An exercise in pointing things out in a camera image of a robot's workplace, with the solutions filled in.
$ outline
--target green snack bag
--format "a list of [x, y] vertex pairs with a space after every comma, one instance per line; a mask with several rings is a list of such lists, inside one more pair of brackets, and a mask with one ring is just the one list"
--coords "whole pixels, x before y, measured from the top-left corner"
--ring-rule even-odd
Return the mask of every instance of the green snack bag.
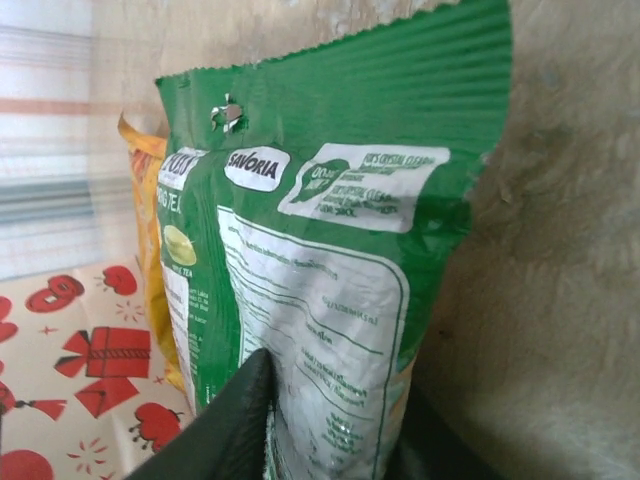
[[199, 411], [269, 349], [266, 478], [384, 476], [510, 71], [507, 0], [463, 0], [157, 81], [171, 127], [158, 219], [185, 385]]

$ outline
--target white label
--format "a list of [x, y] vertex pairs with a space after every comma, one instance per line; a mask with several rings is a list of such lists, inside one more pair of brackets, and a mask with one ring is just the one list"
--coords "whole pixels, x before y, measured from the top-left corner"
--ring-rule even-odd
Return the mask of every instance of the white label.
[[289, 164], [288, 153], [271, 147], [236, 150], [227, 160], [224, 174], [240, 187], [259, 192], [273, 192]]
[[260, 347], [278, 378], [278, 478], [381, 478], [394, 401], [387, 386], [409, 298], [387, 259], [308, 242], [219, 207], [242, 326], [241, 362]]
[[448, 148], [328, 143], [302, 166], [278, 211], [406, 233], [424, 184], [450, 158]]
[[189, 172], [207, 153], [209, 152], [183, 147], [173, 155], [169, 155], [158, 172], [158, 183], [176, 190], [183, 190]]
[[189, 357], [189, 281], [164, 264], [162, 264], [162, 275], [171, 313], [173, 339], [176, 342], [180, 370], [184, 377], [189, 405], [195, 413], [196, 391], [191, 379], [191, 360]]

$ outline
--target red heart pattern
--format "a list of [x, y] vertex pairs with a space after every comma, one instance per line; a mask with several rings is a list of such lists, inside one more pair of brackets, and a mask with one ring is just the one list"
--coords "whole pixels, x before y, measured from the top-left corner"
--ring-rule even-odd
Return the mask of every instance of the red heart pattern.
[[5, 323], [4, 321], [11, 313], [11, 308], [11, 300], [7, 297], [0, 297], [0, 343], [9, 340], [18, 333], [18, 326], [15, 323]]

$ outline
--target black object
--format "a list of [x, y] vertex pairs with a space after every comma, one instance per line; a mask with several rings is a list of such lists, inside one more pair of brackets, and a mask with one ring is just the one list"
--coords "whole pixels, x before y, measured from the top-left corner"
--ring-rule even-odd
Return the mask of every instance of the black object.
[[398, 444], [385, 480], [499, 480], [411, 386]]
[[269, 352], [256, 350], [191, 425], [127, 480], [261, 480], [273, 386]]
[[[127, 480], [261, 480], [274, 398], [270, 355], [257, 350], [193, 423]], [[412, 386], [385, 480], [499, 478]]]

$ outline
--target nutrition label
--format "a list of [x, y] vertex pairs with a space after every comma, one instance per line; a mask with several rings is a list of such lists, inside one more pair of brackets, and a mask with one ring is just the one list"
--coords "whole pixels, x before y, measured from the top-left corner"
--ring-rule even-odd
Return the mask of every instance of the nutrition label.
[[392, 404], [380, 379], [395, 373], [404, 274], [387, 259], [284, 235], [227, 208], [218, 221], [240, 312], [239, 363], [265, 346], [276, 366], [282, 478], [374, 478]]
[[185, 390], [193, 412], [196, 411], [195, 388], [191, 380], [191, 361], [189, 358], [189, 281], [170, 268], [162, 265], [167, 302], [171, 314], [173, 338], [176, 342], [180, 370], [184, 377]]

